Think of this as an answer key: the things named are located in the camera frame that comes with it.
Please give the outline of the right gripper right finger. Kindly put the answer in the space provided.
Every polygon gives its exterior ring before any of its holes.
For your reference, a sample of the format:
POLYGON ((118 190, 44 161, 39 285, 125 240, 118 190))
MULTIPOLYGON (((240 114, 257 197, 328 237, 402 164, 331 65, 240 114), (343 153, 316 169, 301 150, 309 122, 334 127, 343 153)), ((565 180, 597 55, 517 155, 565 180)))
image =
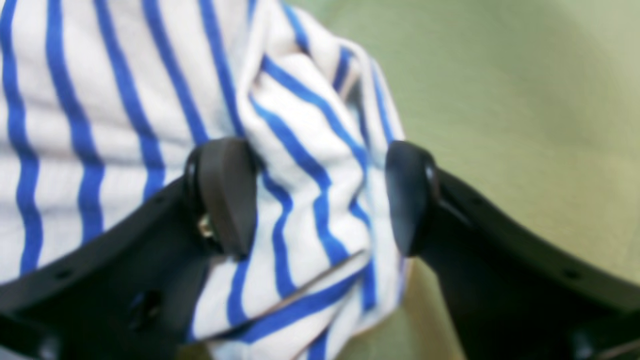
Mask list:
POLYGON ((469 360, 637 360, 640 289, 523 227, 409 141, 385 157, 400 253, 436 274, 469 360))

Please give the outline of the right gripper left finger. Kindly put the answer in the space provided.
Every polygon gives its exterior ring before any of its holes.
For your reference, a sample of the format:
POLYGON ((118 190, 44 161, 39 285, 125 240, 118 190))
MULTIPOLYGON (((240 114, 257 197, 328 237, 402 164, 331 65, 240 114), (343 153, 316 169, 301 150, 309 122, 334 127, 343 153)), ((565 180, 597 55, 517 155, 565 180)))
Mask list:
POLYGON ((197 146, 183 176, 89 244, 1 287, 1 348, 39 360, 172 360, 211 260, 249 255, 249 142, 197 146))

